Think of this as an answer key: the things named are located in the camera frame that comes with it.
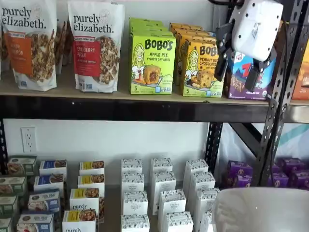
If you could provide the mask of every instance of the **purely elizabeth granola bag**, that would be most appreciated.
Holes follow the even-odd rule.
[[[18,87],[56,87],[55,0],[0,0],[5,43]]]
[[[68,10],[74,36],[76,88],[84,92],[116,91],[125,17],[123,5],[70,0]]]

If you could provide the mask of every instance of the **wall outlet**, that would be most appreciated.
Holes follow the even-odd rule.
[[[37,153],[35,127],[21,128],[24,153]]]

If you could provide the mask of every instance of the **bobo's peanut butter chocolate box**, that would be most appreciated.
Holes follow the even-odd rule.
[[[131,94],[171,94],[175,37],[169,31],[136,31],[130,40]]]
[[[214,78],[218,57],[215,42],[186,40],[181,79],[183,96],[221,97],[223,81]]]

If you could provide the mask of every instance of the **bobo's oat bites box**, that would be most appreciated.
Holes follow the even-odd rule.
[[[223,82],[214,78],[218,57],[215,42],[186,40],[181,79],[183,96],[221,97]]]
[[[131,94],[171,94],[176,39],[169,32],[130,35]]]
[[[245,88],[245,82],[253,64],[253,59],[240,52],[233,52],[228,58],[228,67],[225,74],[224,89],[228,98],[265,100],[270,91],[276,60],[260,74],[253,92]]]
[[[117,90],[125,9],[114,2],[68,1],[74,36],[76,89],[111,93]]]

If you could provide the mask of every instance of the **white container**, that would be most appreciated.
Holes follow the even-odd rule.
[[[193,221],[189,212],[168,213],[162,232],[191,232]]]
[[[122,159],[121,160],[121,175],[123,173],[142,173],[143,166],[141,159]]]
[[[104,172],[104,161],[80,162],[79,175],[100,175]]]
[[[185,211],[186,198],[182,189],[163,191],[160,193],[158,230],[161,232],[167,213]]]
[[[148,199],[146,191],[124,192],[122,215],[147,214]]]
[[[203,213],[212,209],[219,192],[220,190],[218,188],[206,188],[197,191],[197,203],[193,216],[194,228],[196,232],[200,229]]]
[[[185,170],[183,176],[183,192],[188,198],[189,196],[189,188],[191,182],[191,176],[196,172],[207,172],[208,165],[203,159],[190,160],[185,163]]]
[[[150,223],[147,214],[122,215],[121,232],[149,232]]]
[[[160,192],[175,190],[175,188],[176,178],[173,172],[161,172],[154,174],[150,192],[150,207],[153,215],[156,215],[159,212]]]
[[[211,189],[214,188],[216,181],[213,178],[211,172],[197,172],[193,173],[189,189],[188,198],[188,210],[191,215],[194,215],[194,209],[196,205],[196,195],[199,189]]]
[[[153,178],[153,173],[173,171],[170,158],[155,158],[150,160],[149,181]]]

